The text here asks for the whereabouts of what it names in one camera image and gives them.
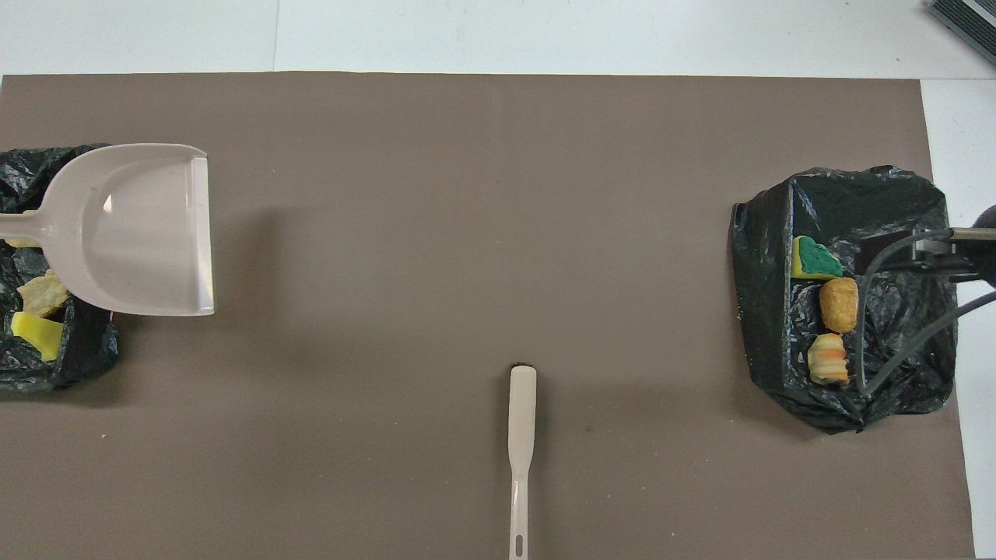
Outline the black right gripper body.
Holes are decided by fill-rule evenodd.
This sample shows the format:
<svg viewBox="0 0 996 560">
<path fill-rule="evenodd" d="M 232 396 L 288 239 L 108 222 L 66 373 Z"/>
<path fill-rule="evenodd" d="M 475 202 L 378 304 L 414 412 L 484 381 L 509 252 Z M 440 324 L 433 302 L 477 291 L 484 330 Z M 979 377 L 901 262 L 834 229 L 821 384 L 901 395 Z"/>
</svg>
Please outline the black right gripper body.
<svg viewBox="0 0 996 560">
<path fill-rule="evenodd" d="M 995 229 L 996 206 L 992 205 L 976 219 L 977 228 Z M 995 284 L 995 241 L 982 241 L 976 250 L 976 270 L 989 285 Z"/>
</svg>

